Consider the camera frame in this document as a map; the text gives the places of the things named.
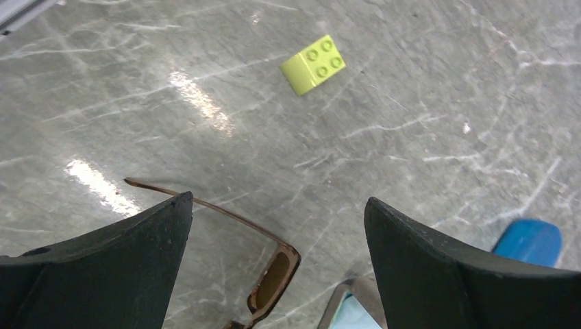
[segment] brown glasses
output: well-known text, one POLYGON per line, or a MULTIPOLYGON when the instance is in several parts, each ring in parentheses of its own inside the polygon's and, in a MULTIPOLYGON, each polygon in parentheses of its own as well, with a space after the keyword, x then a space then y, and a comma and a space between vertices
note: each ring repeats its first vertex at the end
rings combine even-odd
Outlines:
MULTIPOLYGON (((178 194, 178 192, 150 184, 145 184, 133 178, 125 178, 124 180, 131 186, 146 188, 148 190, 166 193, 169 195, 178 194)), ((210 202, 206 202, 197 198, 193 198, 193 201, 196 204, 202 205, 206 208, 215 210, 223 215, 235 219, 278 243, 276 251, 267 264, 267 268, 262 271, 256 286, 254 289, 252 289, 252 292, 246 301, 248 309, 252 313, 248 324, 243 325, 239 322, 231 321, 228 325, 226 325, 226 327, 224 327, 224 329, 251 329, 259 321, 267 317, 273 310, 274 306, 280 299, 280 296, 282 296, 283 292, 288 287, 288 284, 293 279, 293 276, 295 275, 295 272, 301 262, 301 255, 299 255, 299 252, 297 252, 297 250, 292 245, 289 245, 279 236, 265 228, 261 228, 250 220, 220 206, 211 204, 210 202)))

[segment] gray marble tabletop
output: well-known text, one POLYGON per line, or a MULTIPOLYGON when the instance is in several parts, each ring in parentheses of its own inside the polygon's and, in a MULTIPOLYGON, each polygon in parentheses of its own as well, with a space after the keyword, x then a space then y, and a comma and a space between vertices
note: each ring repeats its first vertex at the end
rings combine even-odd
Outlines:
MULTIPOLYGON (((482 249, 548 220, 581 270, 580 42, 579 1, 71 0, 0 42, 0 253, 165 198, 133 176, 302 253, 259 328, 314 328, 372 274, 371 196, 482 249), (347 68, 297 97, 279 65, 324 34, 347 68)), ((164 328, 247 319, 273 247, 194 208, 164 328)))

